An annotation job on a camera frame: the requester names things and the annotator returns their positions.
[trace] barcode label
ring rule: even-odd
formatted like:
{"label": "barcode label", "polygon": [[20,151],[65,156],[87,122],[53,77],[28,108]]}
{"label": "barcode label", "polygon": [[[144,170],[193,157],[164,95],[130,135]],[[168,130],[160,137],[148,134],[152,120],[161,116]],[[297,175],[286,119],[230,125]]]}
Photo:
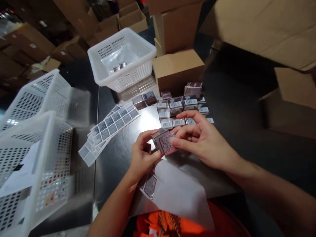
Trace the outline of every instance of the barcode label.
{"label": "barcode label", "polygon": [[202,107],[198,109],[200,113],[209,112],[208,107]]}
{"label": "barcode label", "polygon": [[162,127],[163,128],[172,128],[172,123],[171,122],[163,122],[162,123]]}
{"label": "barcode label", "polygon": [[174,120],[173,123],[176,126],[185,125],[185,121],[184,120]]}
{"label": "barcode label", "polygon": [[182,106],[181,101],[170,103],[170,108]]}
{"label": "barcode label", "polygon": [[196,124],[196,123],[192,119],[187,119],[187,124],[189,125],[189,124]]}
{"label": "barcode label", "polygon": [[208,120],[210,123],[214,123],[213,118],[208,118],[207,120]]}
{"label": "barcode label", "polygon": [[184,103],[185,103],[186,105],[189,105],[189,104],[197,104],[198,101],[197,101],[197,99],[185,100]]}
{"label": "barcode label", "polygon": [[158,103],[157,107],[158,108],[160,108],[160,107],[165,108],[165,107],[167,107],[167,103]]}

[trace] finger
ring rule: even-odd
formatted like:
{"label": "finger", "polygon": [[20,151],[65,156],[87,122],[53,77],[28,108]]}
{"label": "finger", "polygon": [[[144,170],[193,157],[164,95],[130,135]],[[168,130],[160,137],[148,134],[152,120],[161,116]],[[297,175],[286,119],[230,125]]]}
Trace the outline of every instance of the finger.
{"label": "finger", "polygon": [[158,132],[158,129],[148,130],[148,131],[140,133],[137,140],[136,140],[136,143],[138,145],[144,145],[145,143],[147,143],[151,139],[152,134],[154,134],[156,132]]}
{"label": "finger", "polygon": [[170,142],[174,147],[191,152],[193,154],[198,154],[199,152],[197,143],[189,142],[179,138],[170,138]]}
{"label": "finger", "polygon": [[177,115],[178,119],[183,119],[183,118],[193,118],[194,122],[200,123],[200,122],[205,122],[207,119],[197,110],[188,110],[188,111],[183,111],[182,113]]}

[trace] white paper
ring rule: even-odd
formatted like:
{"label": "white paper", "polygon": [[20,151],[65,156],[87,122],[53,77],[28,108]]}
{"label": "white paper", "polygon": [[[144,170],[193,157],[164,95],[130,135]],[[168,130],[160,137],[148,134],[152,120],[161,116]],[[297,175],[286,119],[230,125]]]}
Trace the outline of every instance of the white paper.
{"label": "white paper", "polygon": [[35,175],[32,174],[32,169],[34,167],[39,145],[40,141],[34,143],[30,147],[29,152],[20,162],[20,164],[23,165],[22,168],[18,171],[13,171],[8,180],[0,188],[0,197],[16,193],[33,185]]}
{"label": "white paper", "polygon": [[214,223],[203,186],[193,177],[161,160],[155,167],[157,183],[152,201],[161,210],[213,230]]}

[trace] brown cardboard box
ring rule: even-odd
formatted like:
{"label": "brown cardboard box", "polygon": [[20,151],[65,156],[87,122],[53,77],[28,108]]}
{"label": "brown cardboard box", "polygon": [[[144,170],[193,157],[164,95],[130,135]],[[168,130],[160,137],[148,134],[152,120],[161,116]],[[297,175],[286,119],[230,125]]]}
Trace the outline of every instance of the brown cardboard box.
{"label": "brown cardboard box", "polygon": [[279,88],[264,96],[270,130],[316,139],[316,85],[311,74],[275,68]]}
{"label": "brown cardboard box", "polygon": [[24,67],[20,64],[0,53],[0,79],[18,76],[23,70]]}
{"label": "brown cardboard box", "polygon": [[135,0],[117,0],[118,6],[120,9],[127,7],[128,5],[133,4],[136,2]]}
{"label": "brown cardboard box", "polygon": [[119,18],[118,22],[120,30],[129,27],[131,30],[139,33],[148,29],[146,17],[141,10],[137,10]]}
{"label": "brown cardboard box", "polygon": [[188,82],[199,82],[204,68],[193,49],[154,58],[152,64],[159,91],[170,90],[173,96],[183,95]]}
{"label": "brown cardboard box", "polygon": [[27,23],[4,38],[37,62],[50,56],[56,48],[44,35]]}
{"label": "brown cardboard box", "polygon": [[193,48],[202,2],[153,16],[155,34],[165,54]]}
{"label": "brown cardboard box", "polygon": [[122,9],[120,9],[118,12],[118,17],[120,18],[120,17],[126,16],[134,11],[137,11],[137,10],[139,10],[138,3],[134,2],[133,4],[128,5]]}
{"label": "brown cardboard box", "polygon": [[98,24],[98,27],[95,31],[95,37],[98,40],[98,42],[101,42],[119,32],[118,27],[118,18],[116,15],[113,15],[110,18],[105,19],[104,21]]}
{"label": "brown cardboard box", "polygon": [[310,0],[218,0],[200,32],[306,71],[316,66],[315,12]]}
{"label": "brown cardboard box", "polygon": [[20,63],[21,65],[29,66],[36,63],[33,59],[31,59],[28,55],[19,50],[19,48],[9,45],[5,49],[2,50],[2,53],[8,56],[10,59]]}
{"label": "brown cardboard box", "polygon": [[70,40],[70,44],[66,47],[66,50],[75,59],[86,58],[88,56],[87,54],[88,49],[89,49],[89,46],[80,36],[76,36],[72,40]]}
{"label": "brown cardboard box", "polygon": [[74,57],[66,49],[70,45],[70,41],[60,44],[53,52],[52,58],[60,61],[62,64],[68,64],[75,61]]}
{"label": "brown cardboard box", "polygon": [[181,1],[171,1],[171,0],[148,0],[148,8],[150,15],[158,15],[163,12],[185,6],[190,3],[200,2],[201,0],[181,0]]}
{"label": "brown cardboard box", "polygon": [[159,42],[157,41],[157,39],[155,38],[154,40],[155,40],[155,46],[157,48],[157,57],[161,57],[161,56],[165,55],[164,52],[162,51],[162,47],[159,44]]}

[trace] plastic basket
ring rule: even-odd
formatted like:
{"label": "plastic basket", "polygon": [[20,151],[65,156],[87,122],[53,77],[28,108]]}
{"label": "plastic basket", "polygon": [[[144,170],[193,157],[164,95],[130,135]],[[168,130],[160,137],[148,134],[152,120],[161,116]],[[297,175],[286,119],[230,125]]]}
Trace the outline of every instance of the plastic basket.
{"label": "plastic basket", "polygon": [[48,110],[65,118],[71,86],[55,69],[23,86],[0,121],[0,132]]}
{"label": "plastic basket", "polygon": [[63,206],[71,194],[72,127],[55,111],[17,124],[0,137],[0,187],[40,140],[30,188],[0,198],[0,236],[28,236],[30,231]]}
{"label": "plastic basket", "polygon": [[[121,92],[148,77],[156,47],[129,28],[117,32],[88,50],[94,81]],[[122,63],[126,67],[114,72]]]}

